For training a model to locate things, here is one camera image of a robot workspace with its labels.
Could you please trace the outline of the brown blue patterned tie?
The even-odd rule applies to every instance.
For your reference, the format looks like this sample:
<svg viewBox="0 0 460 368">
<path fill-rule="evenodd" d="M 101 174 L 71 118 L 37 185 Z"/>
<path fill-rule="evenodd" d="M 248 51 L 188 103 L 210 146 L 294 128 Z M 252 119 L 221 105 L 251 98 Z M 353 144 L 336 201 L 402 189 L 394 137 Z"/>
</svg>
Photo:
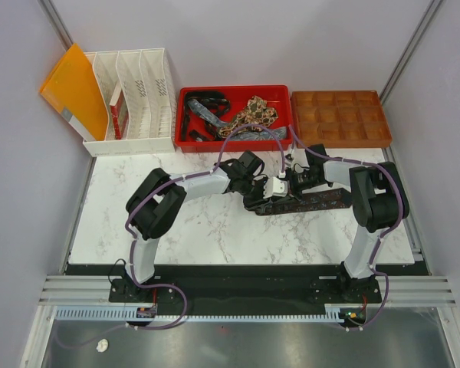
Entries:
<svg viewBox="0 0 460 368">
<path fill-rule="evenodd" d="M 328 211 L 348 209 L 352 205 L 352 194 L 346 189 L 330 189 L 320 192 L 310 192 L 300 199 L 293 196 L 271 199 L 265 204 L 258 205 L 251 211 L 256 215 L 284 215 L 303 212 Z"/>
</svg>

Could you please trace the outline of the floral beige green tie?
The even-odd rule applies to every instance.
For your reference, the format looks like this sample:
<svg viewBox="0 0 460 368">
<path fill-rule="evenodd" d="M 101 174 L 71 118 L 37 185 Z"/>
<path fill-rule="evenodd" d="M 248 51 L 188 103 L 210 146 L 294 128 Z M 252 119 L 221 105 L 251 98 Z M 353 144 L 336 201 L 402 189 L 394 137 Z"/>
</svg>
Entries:
<svg viewBox="0 0 460 368">
<path fill-rule="evenodd" d="M 239 111 L 232 120 L 224 127 L 218 128 L 217 134 L 220 138 L 226 139 L 237 128 L 245 128 L 239 130 L 233 138 L 256 133 L 267 133 L 263 127 L 270 128 L 271 125 L 278 119 L 278 112 L 274 107 L 269 107 L 268 102 L 258 96 L 253 96 L 245 108 Z"/>
</svg>

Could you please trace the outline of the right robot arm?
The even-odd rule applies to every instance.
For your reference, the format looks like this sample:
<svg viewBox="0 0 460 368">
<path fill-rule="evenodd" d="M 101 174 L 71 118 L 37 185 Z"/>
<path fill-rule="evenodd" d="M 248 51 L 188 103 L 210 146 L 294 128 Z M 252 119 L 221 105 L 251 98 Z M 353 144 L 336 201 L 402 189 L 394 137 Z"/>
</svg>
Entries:
<svg viewBox="0 0 460 368">
<path fill-rule="evenodd" d="M 409 202 L 392 162 L 370 163 L 328 156 L 322 144 L 305 149 L 309 167 L 319 169 L 324 183 L 350 188 L 353 215 L 358 224 L 350 253 L 340 264 L 337 296 L 355 301 L 376 284 L 376 262 L 385 237 L 409 214 Z"/>
</svg>

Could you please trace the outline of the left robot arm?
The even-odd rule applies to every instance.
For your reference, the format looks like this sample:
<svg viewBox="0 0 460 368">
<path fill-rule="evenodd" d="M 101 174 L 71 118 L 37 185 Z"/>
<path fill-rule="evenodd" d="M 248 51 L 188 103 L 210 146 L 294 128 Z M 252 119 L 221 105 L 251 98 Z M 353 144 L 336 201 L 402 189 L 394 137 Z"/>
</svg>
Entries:
<svg viewBox="0 0 460 368">
<path fill-rule="evenodd" d="M 126 263 L 128 295 L 135 301 L 146 301 L 152 295 L 150 278 L 155 273 L 159 240 L 172 228 L 183 204 L 229 192 L 249 195 L 264 167 L 258 156 L 245 151 L 237 159 L 218 161 L 199 172 L 170 175 L 161 168 L 152 170 L 126 204 L 125 229 L 133 237 Z"/>
</svg>

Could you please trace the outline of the white file organizer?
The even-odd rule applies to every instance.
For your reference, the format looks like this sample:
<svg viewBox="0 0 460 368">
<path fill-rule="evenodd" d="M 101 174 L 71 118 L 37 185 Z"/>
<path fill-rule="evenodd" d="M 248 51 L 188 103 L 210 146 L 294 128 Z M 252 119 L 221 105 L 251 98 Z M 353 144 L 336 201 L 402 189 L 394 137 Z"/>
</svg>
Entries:
<svg viewBox="0 0 460 368">
<path fill-rule="evenodd" d="M 176 92 L 164 48 L 87 52 L 107 111 L 101 141 L 84 142 L 92 157 L 175 151 Z M 123 138 L 115 138 L 110 99 L 120 85 L 129 119 Z"/>
</svg>

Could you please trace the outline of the aluminium frame rail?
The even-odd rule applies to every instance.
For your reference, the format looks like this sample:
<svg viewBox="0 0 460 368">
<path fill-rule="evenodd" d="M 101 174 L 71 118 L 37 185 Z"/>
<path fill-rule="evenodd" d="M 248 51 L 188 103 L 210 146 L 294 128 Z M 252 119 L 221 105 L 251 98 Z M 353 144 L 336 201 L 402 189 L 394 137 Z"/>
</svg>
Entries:
<svg viewBox="0 0 460 368">
<path fill-rule="evenodd" d="M 102 276 L 48 276 L 40 302 L 46 304 L 104 305 L 112 287 Z M 388 307 L 454 307 L 455 297 L 443 276 L 390 276 L 379 280 L 379 290 L 388 290 Z"/>
</svg>

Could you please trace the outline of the light blue paisley tie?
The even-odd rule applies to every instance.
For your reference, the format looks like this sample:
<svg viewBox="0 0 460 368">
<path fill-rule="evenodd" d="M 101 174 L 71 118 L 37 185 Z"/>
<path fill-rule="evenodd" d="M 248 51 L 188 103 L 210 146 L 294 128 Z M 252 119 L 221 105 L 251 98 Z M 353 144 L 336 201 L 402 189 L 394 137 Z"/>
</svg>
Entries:
<svg viewBox="0 0 460 368">
<path fill-rule="evenodd" d="M 216 132 L 218 128 L 224 127 L 227 123 L 231 121 L 230 120 L 229 122 L 225 122 L 221 118 L 216 117 L 207 108 L 203 107 L 203 105 L 201 105 L 199 102 L 197 102 L 194 99 L 191 99 L 189 101 L 189 108 L 193 114 L 201 118 L 204 122 L 207 120 L 208 122 L 213 124 L 216 127 Z M 231 141 L 273 140 L 275 137 L 278 138 L 279 140 L 283 140 L 287 136 L 287 128 L 285 126 L 278 127 L 278 128 L 272 128 L 272 127 L 266 128 L 263 126 L 263 129 L 267 131 L 267 133 L 256 133 L 254 136 L 252 136 L 249 133 L 248 135 L 237 136 L 236 138 L 233 138 L 233 136 L 235 135 L 234 134 L 230 138 L 230 140 Z"/>
</svg>

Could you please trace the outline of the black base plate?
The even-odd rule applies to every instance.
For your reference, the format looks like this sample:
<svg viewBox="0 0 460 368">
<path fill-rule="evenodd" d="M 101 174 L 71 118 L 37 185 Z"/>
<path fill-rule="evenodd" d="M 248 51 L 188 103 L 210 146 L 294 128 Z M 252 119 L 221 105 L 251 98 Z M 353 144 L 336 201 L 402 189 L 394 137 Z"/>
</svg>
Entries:
<svg viewBox="0 0 460 368">
<path fill-rule="evenodd" d="M 162 265 L 146 281 L 128 274 L 112 280 L 110 300 L 187 302 L 304 301 L 307 304 L 374 304 L 382 301 L 376 276 L 352 279 L 344 267 L 329 265 Z"/>
</svg>

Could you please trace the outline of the white crumpled paper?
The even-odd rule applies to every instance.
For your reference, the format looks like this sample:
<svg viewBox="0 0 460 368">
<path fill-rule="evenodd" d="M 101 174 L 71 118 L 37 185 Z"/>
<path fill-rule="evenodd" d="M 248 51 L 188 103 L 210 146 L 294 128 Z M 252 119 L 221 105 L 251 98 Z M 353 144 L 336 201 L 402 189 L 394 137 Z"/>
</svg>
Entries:
<svg viewBox="0 0 460 368">
<path fill-rule="evenodd" d="M 107 339 L 102 339 L 102 340 L 99 340 L 98 343 L 97 343 L 97 346 L 96 346 L 96 351 L 98 353 L 104 353 L 108 350 L 109 348 L 109 342 Z"/>
</svg>

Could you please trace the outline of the red plastic tray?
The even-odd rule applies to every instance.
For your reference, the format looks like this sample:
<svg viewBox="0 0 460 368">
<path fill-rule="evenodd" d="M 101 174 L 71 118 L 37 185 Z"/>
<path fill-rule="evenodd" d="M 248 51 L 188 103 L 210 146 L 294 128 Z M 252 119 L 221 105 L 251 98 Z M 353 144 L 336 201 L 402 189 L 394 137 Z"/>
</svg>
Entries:
<svg viewBox="0 0 460 368">
<path fill-rule="evenodd" d="M 211 86 L 211 87 L 184 87 L 180 90 L 176 113 L 175 144 L 184 153 L 216 153 L 220 150 L 223 140 L 218 141 L 196 141 L 188 137 L 186 141 L 181 139 L 181 124 L 183 119 L 183 99 L 187 92 L 194 90 L 217 90 L 222 92 L 231 104 L 230 111 L 221 117 L 225 122 L 229 122 L 236 113 L 243 110 L 247 102 L 253 97 L 258 96 L 268 102 L 269 107 L 274 107 L 278 112 L 278 119 L 271 126 L 272 128 L 286 127 L 294 125 L 291 102 L 288 88 L 284 85 L 248 85 L 248 86 Z M 210 135 L 205 131 L 204 121 L 189 111 L 191 120 L 189 131 L 196 130 L 208 139 Z"/>
</svg>

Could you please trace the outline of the orange folder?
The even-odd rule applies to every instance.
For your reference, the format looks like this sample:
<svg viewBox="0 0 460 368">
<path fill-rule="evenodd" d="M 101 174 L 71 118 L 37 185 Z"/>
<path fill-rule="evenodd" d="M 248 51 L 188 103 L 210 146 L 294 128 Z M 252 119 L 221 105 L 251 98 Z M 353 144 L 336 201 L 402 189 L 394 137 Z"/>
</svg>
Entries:
<svg viewBox="0 0 460 368">
<path fill-rule="evenodd" d="M 57 62 L 39 93 L 83 140 L 104 139 L 109 122 L 104 99 L 92 64 L 78 44 Z"/>
</svg>

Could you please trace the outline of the black dark tie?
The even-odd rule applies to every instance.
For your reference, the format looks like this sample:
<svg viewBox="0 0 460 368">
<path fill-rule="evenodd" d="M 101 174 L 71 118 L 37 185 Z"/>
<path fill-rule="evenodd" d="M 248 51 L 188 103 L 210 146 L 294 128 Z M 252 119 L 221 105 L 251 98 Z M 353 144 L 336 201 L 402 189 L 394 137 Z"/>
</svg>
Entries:
<svg viewBox="0 0 460 368">
<path fill-rule="evenodd" d="M 189 123 L 191 120 L 189 111 L 189 101 L 191 99 L 199 102 L 203 107 L 207 108 L 211 113 L 216 117 L 221 118 L 223 115 L 227 114 L 230 111 L 231 104 L 229 100 L 226 99 L 225 95 L 222 92 L 217 90 L 194 90 L 187 92 L 183 99 L 183 119 L 181 124 L 181 139 L 186 141 L 190 136 L 196 141 L 218 141 L 221 140 L 216 133 L 216 127 L 208 122 L 204 122 L 205 131 L 210 135 L 211 139 L 206 138 L 201 133 L 196 130 L 189 131 Z"/>
</svg>

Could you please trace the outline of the orange compartment tray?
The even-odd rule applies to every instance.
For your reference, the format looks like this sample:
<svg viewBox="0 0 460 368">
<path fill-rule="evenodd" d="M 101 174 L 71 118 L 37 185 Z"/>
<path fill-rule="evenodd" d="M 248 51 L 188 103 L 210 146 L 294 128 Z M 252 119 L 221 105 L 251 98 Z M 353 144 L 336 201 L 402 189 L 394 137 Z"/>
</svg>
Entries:
<svg viewBox="0 0 460 368">
<path fill-rule="evenodd" d="M 393 141 L 374 90 L 294 91 L 291 110 L 296 134 L 307 146 L 383 149 Z"/>
</svg>

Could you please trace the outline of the red book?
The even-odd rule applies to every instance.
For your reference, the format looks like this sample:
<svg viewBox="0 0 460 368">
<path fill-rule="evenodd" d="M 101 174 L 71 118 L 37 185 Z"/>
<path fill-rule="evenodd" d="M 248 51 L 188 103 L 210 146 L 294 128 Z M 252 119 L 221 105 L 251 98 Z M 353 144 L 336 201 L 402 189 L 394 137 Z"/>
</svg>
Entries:
<svg viewBox="0 0 460 368">
<path fill-rule="evenodd" d="M 115 138 L 121 140 L 129 121 L 127 102 L 123 94 L 121 83 L 118 81 L 110 98 L 110 114 L 113 121 Z"/>
</svg>

